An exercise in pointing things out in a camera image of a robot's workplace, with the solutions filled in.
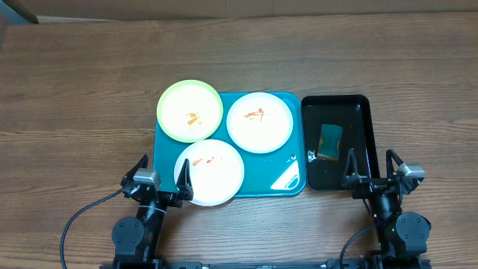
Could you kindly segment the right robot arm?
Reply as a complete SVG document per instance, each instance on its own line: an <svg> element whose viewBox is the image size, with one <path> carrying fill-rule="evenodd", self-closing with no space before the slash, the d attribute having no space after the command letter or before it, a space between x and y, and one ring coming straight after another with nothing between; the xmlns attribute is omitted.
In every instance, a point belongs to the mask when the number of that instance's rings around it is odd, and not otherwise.
<svg viewBox="0 0 478 269"><path fill-rule="evenodd" d="M371 178L358 171L355 150L350 149L342 179L352 198L362 200L373 225L351 237L343 246L340 268L430 268L430 261L420 258L427 250L426 241L432 228L422 215L402 210L403 197L414 191L425 179L425 170L419 165L408 165L397 153L385 153L387 176ZM361 259L346 261L344 254L351 243L370 231L376 231L378 250L372 250Z"/></svg>

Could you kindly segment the white plate front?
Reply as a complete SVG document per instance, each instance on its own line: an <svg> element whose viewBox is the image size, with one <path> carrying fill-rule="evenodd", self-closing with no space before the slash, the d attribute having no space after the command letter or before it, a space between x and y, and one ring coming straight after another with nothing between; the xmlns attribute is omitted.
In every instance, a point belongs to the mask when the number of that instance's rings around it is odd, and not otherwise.
<svg viewBox="0 0 478 269"><path fill-rule="evenodd" d="M223 204L229 201L243 184L243 159L238 151L226 142L207 139L188 146L176 160L174 179L179 177L185 160L190 163L193 204Z"/></svg>

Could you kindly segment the white plate with sauce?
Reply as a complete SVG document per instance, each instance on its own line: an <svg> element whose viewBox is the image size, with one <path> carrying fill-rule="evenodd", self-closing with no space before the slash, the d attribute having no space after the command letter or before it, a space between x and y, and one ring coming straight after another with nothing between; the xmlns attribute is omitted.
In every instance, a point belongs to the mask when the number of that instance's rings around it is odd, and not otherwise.
<svg viewBox="0 0 478 269"><path fill-rule="evenodd" d="M230 107L226 128L241 149L255 154L284 146L294 129L290 108L272 93L248 93Z"/></svg>

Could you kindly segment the yellow-green plate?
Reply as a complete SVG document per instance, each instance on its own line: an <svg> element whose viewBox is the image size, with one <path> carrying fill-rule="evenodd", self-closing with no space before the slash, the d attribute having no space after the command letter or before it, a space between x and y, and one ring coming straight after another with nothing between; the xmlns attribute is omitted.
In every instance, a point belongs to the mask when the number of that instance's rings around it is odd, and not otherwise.
<svg viewBox="0 0 478 269"><path fill-rule="evenodd" d="M219 93L199 80L183 80L170 85L156 108L161 130L173 140L195 143L210 137L223 118Z"/></svg>

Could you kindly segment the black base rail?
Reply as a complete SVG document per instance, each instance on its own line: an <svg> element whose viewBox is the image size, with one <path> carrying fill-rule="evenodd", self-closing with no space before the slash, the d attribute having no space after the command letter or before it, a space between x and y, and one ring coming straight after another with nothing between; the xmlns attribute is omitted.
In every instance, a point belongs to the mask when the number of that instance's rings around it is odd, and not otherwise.
<svg viewBox="0 0 478 269"><path fill-rule="evenodd" d="M366 259L328 259L326 262L292 262L292 263L212 263L201 262L166 262L154 260L152 263L125 263L123 265L100 265L99 269L114 268L169 268L169 269L363 269L373 268Z"/></svg>

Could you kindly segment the green yellow sponge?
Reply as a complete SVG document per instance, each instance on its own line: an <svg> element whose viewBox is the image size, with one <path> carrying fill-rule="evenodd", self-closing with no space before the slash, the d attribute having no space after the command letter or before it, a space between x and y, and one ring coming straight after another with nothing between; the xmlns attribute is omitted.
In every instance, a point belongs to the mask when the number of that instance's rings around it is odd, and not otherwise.
<svg viewBox="0 0 478 269"><path fill-rule="evenodd" d="M323 124L320 130L317 157L328 161L338 161L340 158L342 133L343 128L341 126Z"/></svg>

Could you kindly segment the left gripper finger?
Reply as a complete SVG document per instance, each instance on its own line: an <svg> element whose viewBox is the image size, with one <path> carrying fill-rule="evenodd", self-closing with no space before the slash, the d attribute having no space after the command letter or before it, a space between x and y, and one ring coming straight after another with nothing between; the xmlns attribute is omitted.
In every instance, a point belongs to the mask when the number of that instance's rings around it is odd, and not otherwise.
<svg viewBox="0 0 478 269"><path fill-rule="evenodd" d="M190 162L186 158L177 177L176 187L178 198L191 201L193 199L193 187L190 179Z"/></svg>
<svg viewBox="0 0 478 269"><path fill-rule="evenodd" d="M148 167L149 157L145 154L122 178L121 183L126 184L128 181L132 181L135 173L140 169L146 169Z"/></svg>

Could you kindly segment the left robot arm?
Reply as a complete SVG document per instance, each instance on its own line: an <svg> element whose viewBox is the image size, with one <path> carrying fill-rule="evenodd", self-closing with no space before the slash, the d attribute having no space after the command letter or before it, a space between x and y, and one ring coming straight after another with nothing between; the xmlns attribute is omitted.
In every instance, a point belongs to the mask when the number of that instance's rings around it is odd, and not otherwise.
<svg viewBox="0 0 478 269"><path fill-rule="evenodd" d="M148 156L122 178L122 193L139 202L134 217L124 217L112 229L115 245L114 268L169 268L169 262L156 254L167 209L181 208L193 199L190 162L185 160L176 182L176 192L162 191L158 172L149 169Z"/></svg>

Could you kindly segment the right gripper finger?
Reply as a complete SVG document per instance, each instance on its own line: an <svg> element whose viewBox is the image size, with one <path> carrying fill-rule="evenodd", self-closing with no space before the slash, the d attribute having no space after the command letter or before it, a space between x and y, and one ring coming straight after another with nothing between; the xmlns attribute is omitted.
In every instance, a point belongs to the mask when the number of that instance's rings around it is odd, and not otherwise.
<svg viewBox="0 0 478 269"><path fill-rule="evenodd" d="M400 166L404 163L404 161L398 156L398 154L393 149L388 149L385 152L385 164L386 164L386 172L387 177L391 178L393 176L393 172L395 171L394 165Z"/></svg>
<svg viewBox="0 0 478 269"><path fill-rule="evenodd" d="M342 186L351 186L355 182L359 181L361 176L358 171L358 161L356 158L355 149L351 148L348 151L346 167L344 170L343 178L341 180Z"/></svg>

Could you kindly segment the black rectangular tray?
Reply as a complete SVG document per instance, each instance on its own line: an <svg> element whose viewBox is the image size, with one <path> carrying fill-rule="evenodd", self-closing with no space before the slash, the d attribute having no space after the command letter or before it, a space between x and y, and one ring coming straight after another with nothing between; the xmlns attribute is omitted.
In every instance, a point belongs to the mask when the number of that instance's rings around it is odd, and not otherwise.
<svg viewBox="0 0 478 269"><path fill-rule="evenodd" d="M380 177L370 103L363 95L307 96L301 101L307 185L314 191L342 191L348 151L355 149L358 173ZM343 128L340 158L317 157L323 124Z"/></svg>

